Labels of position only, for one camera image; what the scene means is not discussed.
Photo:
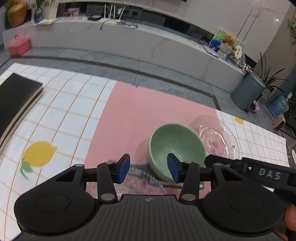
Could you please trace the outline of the large clear glass plate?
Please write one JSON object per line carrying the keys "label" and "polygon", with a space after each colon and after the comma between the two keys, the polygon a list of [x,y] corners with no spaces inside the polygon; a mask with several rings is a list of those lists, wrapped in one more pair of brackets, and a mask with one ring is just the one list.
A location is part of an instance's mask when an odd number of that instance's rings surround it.
{"label": "large clear glass plate", "polygon": [[114,184],[118,200],[122,195],[169,195],[179,196],[182,186],[170,185],[168,182],[158,180],[151,174],[130,166],[122,184]]}

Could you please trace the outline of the golden vase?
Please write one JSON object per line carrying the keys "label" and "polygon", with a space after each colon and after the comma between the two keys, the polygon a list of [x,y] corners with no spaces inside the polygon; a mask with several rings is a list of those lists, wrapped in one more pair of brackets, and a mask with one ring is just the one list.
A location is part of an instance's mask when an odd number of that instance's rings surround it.
{"label": "golden vase", "polygon": [[26,19],[29,5],[26,1],[9,1],[8,22],[11,27],[22,25]]}

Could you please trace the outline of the grey trash bin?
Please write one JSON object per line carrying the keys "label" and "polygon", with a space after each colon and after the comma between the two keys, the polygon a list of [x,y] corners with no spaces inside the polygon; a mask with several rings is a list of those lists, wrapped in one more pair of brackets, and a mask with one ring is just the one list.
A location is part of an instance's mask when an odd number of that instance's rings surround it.
{"label": "grey trash bin", "polygon": [[232,101],[241,110],[246,110],[265,90],[266,85],[257,73],[250,72],[231,94]]}

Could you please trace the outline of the white checked tablecloth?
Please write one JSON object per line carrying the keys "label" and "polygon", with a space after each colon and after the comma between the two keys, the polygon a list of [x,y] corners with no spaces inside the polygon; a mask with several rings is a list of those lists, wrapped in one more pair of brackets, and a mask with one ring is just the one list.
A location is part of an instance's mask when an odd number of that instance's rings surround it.
{"label": "white checked tablecloth", "polygon": [[[44,91],[1,153],[1,240],[12,240],[20,232],[14,204],[21,194],[70,166],[85,163],[98,122],[118,82],[20,63],[12,64],[1,80],[12,73],[41,82]],[[288,165],[285,138],[215,110],[233,132],[239,158]]]}

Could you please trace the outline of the pink plastic case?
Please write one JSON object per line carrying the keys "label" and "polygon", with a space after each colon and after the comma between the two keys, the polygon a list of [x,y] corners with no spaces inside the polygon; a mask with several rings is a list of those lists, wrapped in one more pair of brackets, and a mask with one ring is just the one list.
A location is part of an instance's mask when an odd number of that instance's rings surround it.
{"label": "pink plastic case", "polygon": [[29,37],[15,35],[15,38],[8,43],[8,51],[10,56],[21,56],[31,48],[31,40]]}

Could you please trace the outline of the blue water bottle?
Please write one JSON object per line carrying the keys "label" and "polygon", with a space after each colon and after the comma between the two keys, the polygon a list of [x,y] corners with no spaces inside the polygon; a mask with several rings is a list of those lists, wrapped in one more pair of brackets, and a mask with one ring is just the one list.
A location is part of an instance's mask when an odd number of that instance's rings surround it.
{"label": "blue water bottle", "polygon": [[286,113],[289,110],[289,98],[279,96],[269,107],[269,112],[273,117],[277,117],[281,114]]}

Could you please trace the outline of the white wifi router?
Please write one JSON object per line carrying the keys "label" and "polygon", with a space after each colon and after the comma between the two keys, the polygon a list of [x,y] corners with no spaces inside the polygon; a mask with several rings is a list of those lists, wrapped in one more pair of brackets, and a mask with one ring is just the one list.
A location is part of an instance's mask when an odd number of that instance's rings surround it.
{"label": "white wifi router", "polygon": [[116,24],[125,24],[126,20],[123,16],[127,8],[119,4],[104,4],[100,15],[102,18],[99,22],[115,22]]}

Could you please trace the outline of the black notebook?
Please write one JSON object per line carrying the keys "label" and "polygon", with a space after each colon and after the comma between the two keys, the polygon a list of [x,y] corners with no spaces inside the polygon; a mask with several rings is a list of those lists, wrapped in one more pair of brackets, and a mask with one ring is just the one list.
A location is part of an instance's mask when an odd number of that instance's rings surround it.
{"label": "black notebook", "polygon": [[40,98],[41,82],[12,73],[1,84],[1,149],[30,106]]}

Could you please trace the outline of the teddy bear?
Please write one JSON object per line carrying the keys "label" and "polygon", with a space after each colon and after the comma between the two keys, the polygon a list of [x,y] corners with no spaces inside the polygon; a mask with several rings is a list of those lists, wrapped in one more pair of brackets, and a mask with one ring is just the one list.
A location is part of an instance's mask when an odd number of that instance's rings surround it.
{"label": "teddy bear", "polygon": [[226,45],[228,48],[232,48],[232,46],[236,42],[236,38],[233,35],[231,35],[231,34],[226,34],[222,38],[222,41],[223,41],[224,45]]}

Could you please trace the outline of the pink table runner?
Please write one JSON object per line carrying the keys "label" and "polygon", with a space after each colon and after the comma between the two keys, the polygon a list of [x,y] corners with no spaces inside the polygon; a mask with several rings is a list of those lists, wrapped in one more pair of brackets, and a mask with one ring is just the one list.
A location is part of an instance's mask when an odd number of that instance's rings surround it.
{"label": "pink table runner", "polygon": [[152,132],[165,123],[189,126],[199,116],[218,118],[215,109],[156,90],[117,82],[96,127],[86,168],[130,155],[130,166],[147,165]]}

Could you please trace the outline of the blue vase with plant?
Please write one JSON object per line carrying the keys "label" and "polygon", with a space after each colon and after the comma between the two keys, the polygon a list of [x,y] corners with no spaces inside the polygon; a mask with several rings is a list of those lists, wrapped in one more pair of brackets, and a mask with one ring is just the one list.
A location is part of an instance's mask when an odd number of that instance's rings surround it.
{"label": "blue vase with plant", "polygon": [[34,10],[33,19],[36,24],[44,19],[43,2],[44,0],[35,0],[36,9]]}

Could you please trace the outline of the white tv cabinet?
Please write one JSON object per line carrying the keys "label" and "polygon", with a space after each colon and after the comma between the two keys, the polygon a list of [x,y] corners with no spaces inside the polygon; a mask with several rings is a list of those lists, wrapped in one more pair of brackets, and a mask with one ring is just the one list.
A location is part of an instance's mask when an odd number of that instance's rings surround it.
{"label": "white tv cabinet", "polygon": [[136,29],[115,21],[60,18],[49,25],[27,22],[3,31],[4,45],[16,35],[33,47],[71,48],[104,52],[148,62],[189,75],[233,92],[243,80],[241,69],[208,54],[198,43],[146,25]]}

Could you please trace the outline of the orange steel bowl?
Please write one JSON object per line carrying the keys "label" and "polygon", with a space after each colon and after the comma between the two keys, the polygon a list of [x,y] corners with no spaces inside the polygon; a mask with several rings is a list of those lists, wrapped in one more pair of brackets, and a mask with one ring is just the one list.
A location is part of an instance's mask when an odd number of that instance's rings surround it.
{"label": "orange steel bowl", "polygon": [[296,206],[294,204],[290,204],[288,208],[285,210],[284,220],[287,228],[295,232],[296,231]]}

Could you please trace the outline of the small clear glass plate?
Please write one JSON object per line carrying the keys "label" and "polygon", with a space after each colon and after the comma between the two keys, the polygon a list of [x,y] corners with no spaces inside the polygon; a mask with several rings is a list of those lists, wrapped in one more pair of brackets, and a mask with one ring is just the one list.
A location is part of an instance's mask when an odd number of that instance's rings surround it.
{"label": "small clear glass plate", "polygon": [[201,139],[208,155],[239,159],[239,144],[233,132],[221,120],[213,116],[199,116],[189,125]]}

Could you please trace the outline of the green ceramic bowl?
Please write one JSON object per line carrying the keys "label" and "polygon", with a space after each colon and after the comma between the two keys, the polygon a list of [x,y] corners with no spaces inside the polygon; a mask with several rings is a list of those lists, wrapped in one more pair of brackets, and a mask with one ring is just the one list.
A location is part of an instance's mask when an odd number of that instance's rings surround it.
{"label": "green ceramic bowl", "polygon": [[174,154],[181,162],[190,161],[205,167],[206,151],[201,139],[190,128],[167,123],[156,128],[147,145],[147,161],[158,178],[172,183],[167,155]]}

